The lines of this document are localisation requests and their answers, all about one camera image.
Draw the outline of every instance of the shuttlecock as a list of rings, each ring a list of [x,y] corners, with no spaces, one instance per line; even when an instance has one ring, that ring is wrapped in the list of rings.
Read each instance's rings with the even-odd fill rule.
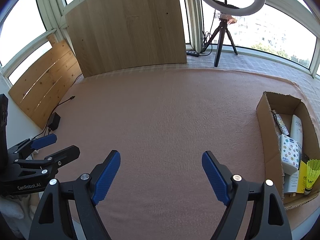
[[[309,160],[307,162],[307,183],[304,194],[308,195],[320,175],[320,160]]]

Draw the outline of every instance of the blue gripper pad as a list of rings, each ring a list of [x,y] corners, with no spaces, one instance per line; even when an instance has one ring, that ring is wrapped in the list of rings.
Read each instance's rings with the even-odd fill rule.
[[[54,133],[52,133],[52,134],[43,136],[41,138],[35,139],[31,143],[31,148],[35,150],[39,150],[48,145],[54,144],[56,141],[57,141],[57,136]]]
[[[105,167],[101,176],[96,182],[94,188],[94,195],[91,198],[94,205],[97,205],[99,201],[104,200],[106,197],[108,190],[111,186],[113,179],[116,176],[116,173],[120,167],[120,153],[115,152],[108,165]]]
[[[205,174],[207,175],[211,187],[219,201],[223,202],[225,206],[230,203],[230,198],[228,196],[228,186],[222,175],[220,174],[218,168],[213,163],[209,155],[205,152],[202,155],[202,167]]]

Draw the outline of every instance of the white bottle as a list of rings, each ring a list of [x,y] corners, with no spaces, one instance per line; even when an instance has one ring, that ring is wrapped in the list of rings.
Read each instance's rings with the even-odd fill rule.
[[[301,119],[296,115],[292,116],[290,138],[297,141],[300,157],[302,153],[302,123]]]

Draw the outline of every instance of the black tripod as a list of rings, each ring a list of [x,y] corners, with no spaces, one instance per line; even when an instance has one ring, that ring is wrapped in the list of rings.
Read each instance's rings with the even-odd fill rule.
[[[214,33],[211,35],[209,41],[207,42],[207,45],[201,50],[200,53],[204,53],[208,46],[212,43],[213,39],[215,36],[217,36],[218,32],[220,32],[219,36],[219,41],[218,41],[218,46],[217,46],[217,52],[216,52],[216,57],[214,59],[214,66],[218,67],[220,56],[221,56],[221,51],[222,51],[222,45],[223,45],[223,40],[224,40],[224,34],[227,33],[228,38],[231,42],[231,45],[233,47],[233,51],[235,52],[236,55],[238,55],[237,49],[235,44],[233,43],[233,39],[231,37],[231,34],[228,30],[228,20],[221,19],[220,18],[220,24],[219,26],[215,29]]]

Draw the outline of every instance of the metal screw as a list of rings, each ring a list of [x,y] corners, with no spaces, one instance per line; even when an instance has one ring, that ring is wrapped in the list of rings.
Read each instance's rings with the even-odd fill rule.
[[[87,173],[82,174],[80,178],[81,178],[82,180],[89,179],[89,174],[87,174]]]
[[[266,184],[267,184],[268,186],[272,186],[272,185],[273,185],[273,181],[272,181],[271,179],[267,179],[267,180],[266,180]]]
[[[50,182],[49,182],[50,185],[54,185],[54,184],[56,184],[56,183],[57,183],[57,180],[56,180],[56,179],[52,179],[52,180],[50,180]]]
[[[235,181],[241,181],[242,177],[240,175],[233,175]]]

